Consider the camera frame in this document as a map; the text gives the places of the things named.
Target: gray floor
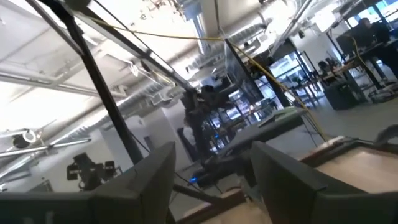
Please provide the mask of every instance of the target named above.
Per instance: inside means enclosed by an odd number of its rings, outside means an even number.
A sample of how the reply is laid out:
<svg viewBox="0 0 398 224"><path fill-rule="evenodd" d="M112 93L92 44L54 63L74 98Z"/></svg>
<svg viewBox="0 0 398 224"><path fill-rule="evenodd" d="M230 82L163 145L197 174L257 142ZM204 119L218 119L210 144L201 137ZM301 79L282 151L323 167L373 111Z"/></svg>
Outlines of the gray floor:
<svg viewBox="0 0 398 224"><path fill-rule="evenodd" d="M392 79L391 71L388 68L383 68L383 70ZM345 111L334 111L327 102L327 99L322 98L317 108L312 109L312 113L325 134L351 136L372 141L379 131L389 125L398 123L398 98L376 105L363 104ZM312 129L308 125L308 122L305 123L311 131ZM316 144L322 143L320 137L316 135L312 136L312 140L311 136L305 132L306 130L305 126L301 126L267 143L291 156L306 154L315 147L313 140ZM197 168L198 166L193 166L181 174L184 178L189 179L192 172ZM176 182L183 183L179 179L176 179ZM239 185L239 180L234 175L220 180L218 183L221 191L237 185ZM206 189L205 192L210 195L220 194L215 187ZM180 219L186 211L201 203L201 201L196 199L178 194L171 203L170 209L175 218Z"/></svg>

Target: yellow cable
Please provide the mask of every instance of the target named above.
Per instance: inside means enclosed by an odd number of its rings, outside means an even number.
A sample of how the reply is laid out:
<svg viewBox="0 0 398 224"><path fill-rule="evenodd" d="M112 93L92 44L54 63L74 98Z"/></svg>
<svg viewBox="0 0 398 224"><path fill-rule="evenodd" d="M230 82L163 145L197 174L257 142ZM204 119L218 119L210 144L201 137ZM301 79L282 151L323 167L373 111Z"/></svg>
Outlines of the yellow cable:
<svg viewBox="0 0 398 224"><path fill-rule="evenodd" d="M84 16L88 19L91 19L92 21L95 21L97 23L100 23L104 26L108 26L108 27L112 27L114 29L119 29L119 30L123 30L123 31L128 31L132 34L143 34L143 35L151 35L151 36L155 36L155 37L164 37L164 38L173 38L173 39L186 39L186 40L209 40L209 41L224 41L224 39L222 38L214 38L214 37L207 37L207 38L199 38L199 37L182 37L182 36L176 36L176 35L162 35L162 34L151 34L151 33L147 33L147 32L138 32L138 31L133 31L133 30L129 30L129 29L125 29L122 27L118 27L118 26L114 26L111 24L108 24L107 22L92 18L90 16L86 16L80 12L76 12L77 14ZM271 80L273 80L274 82L276 82L276 84L278 84L281 89L283 89L285 92L289 93L290 95L292 95L294 97L295 100L297 100L301 107L308 113L308 115L310 115L310 118L312 119L315 127L318 129L318 132L320 134L320 136L325 139L326 141L329 140L329 138L324 134L324 132L322 131L322 128L320 127L319 123L317 122L317 120L315 119L315 117L312 115L311 111L305 106L304 102L297 96L295 96L293 93L291 93L289 91L289 89L278 82L278 80L271 75L266 69L264 69L260 64L258 64L252 57L250 57L244 50L241 50L237 45L232 44L233 47L235 47L238 51L242 52L242 54L247 57L249 59L249 61L251 61L260 71L262 71L268 78L270 78Z"/></svg>

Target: person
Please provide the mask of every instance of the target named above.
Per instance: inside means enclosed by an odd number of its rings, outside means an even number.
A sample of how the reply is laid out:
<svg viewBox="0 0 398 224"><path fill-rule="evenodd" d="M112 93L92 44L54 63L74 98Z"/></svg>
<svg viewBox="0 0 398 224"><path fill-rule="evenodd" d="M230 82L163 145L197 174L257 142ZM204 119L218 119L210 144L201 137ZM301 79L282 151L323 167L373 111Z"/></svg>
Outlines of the person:
<svg viewBox="0 0 398 224"><path fill-rule="evenodd" d="M388 26L381 22L371 23L368 18L359 20L358 25L367 32L370 32L377 44L388 43L390 30ZM376 52L376 56L384 65L387 65L393 74L398 78L398 51L393 45L383 46Z"/></svg>
<svg viewBox="0 0 398 224"><path fill-rule="evenodd" d="M193 136L193 130L192 128L189 126L188 121L186 118L184 118L184 127L183 127L183 131L182 134L185 136L185 138L188 140L188 142L195 147L196 146L196 141L195 141L195 137Z"/></svg>

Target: ceiling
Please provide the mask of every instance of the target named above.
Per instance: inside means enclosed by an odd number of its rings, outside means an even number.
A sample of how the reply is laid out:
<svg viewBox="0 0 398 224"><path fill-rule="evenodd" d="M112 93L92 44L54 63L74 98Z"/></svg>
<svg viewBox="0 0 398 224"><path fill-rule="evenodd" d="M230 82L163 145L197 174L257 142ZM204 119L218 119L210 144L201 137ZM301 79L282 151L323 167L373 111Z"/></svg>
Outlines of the ceiling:
<svg viewBox="0 0 398 224"><path fill-rule="evenodd" d="M256 14L262 10L258 0L217 1L219 26L215 0L201 0L207 36L233 34L244 26L261 22ZM115 4L114 0L100 0L132 30L195 36L193 24L185 21L176 8L170 4L157 6L158 2L162 1L118 0ZM316 2L327 5L331 0ZM97 3L91 3L90 8L109 24L121 26ZM279 16L275 12L264 14L266 17L270 15ZM102 105L79 56L24 0L0 1L0 19L3 21L0 23L0 133L29 128L42 131L42 138L46 140ZM131 73L129 63L137 62L137 58L82 21L76 21L85 33L85 39L115 100L125 98L125 92L131 92L130 86L139 88L142 81L148 79L145 72L136 76ZM176 63L172 65L183 77L187 75L184 71L186 63L192 59L184 56L189 52L190 55L198 54L198 42L195 40L137 34L145 46L130 32L120 33L142 49L150 47L167 62L181 62L181 67ZM10 138L0 139L0 152L6 150L14 150Z"/></svg>

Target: floor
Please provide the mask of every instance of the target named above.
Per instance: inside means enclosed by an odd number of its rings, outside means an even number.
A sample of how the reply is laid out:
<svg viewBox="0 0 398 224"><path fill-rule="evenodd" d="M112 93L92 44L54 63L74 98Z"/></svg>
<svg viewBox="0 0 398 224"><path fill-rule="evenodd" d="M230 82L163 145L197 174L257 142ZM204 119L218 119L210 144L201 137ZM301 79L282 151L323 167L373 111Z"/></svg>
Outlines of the floor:
<svg viewBox="0 0 398 224"><path fill-rule="evenodd" d="M388 77L391 77L391 71L388 68L382 68ZM345 111L334 111L326 98L322 98L317 108L312 109L312 114L322 127L323 132L331 137L333 136L351 136L364 140L374 140L381 130L398 123L398 98L381 104L362 104L355 108ZM288 133L285 133L267 143L292 156L300 156L306 154L315 145L321 144L323 141L318 135L309 135L309 131L313 131L308 121L305 126L298 127ZM192 172L198 166L193 166L180 174L189 179ZM176 179L176 183L185 184L182 180ZM218 188L225 191L230 187L239 185L239 180L232 175L218 183ZM220 192L216 187L205 189L210 195L219 195ZM184 213L192 209L202 202L186 195L172 193L172 202L170 209L174 217L178 220L183 217Z"/></svg>

